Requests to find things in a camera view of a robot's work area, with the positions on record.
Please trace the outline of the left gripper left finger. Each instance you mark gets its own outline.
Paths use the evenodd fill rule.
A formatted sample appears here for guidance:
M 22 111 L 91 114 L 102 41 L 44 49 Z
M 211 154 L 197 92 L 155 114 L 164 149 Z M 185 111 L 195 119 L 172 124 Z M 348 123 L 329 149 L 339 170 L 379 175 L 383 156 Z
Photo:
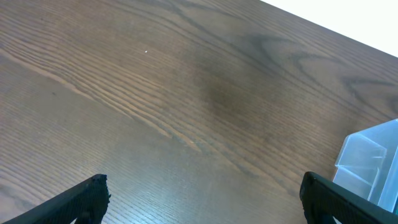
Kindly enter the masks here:
M 111 197 L 106 182 L 96 174 L 4 224 L 101 223 Z

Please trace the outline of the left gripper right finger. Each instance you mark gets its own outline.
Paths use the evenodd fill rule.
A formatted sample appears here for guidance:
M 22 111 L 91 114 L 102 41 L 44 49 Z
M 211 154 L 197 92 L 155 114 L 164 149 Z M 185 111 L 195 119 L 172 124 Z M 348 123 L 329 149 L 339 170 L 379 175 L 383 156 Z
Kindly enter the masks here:
M 397 224 L 397 215 L 314 172 L 304 174 L 300 199 L 308 224 Z

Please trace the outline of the clear plastic storage container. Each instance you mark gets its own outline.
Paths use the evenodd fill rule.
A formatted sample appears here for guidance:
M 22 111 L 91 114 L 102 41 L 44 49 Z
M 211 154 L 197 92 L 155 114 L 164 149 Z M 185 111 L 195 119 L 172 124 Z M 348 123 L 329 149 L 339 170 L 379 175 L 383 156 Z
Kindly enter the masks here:
M 335 184 L 396 214 L 397 120 L 348 135 L 335 167 Z

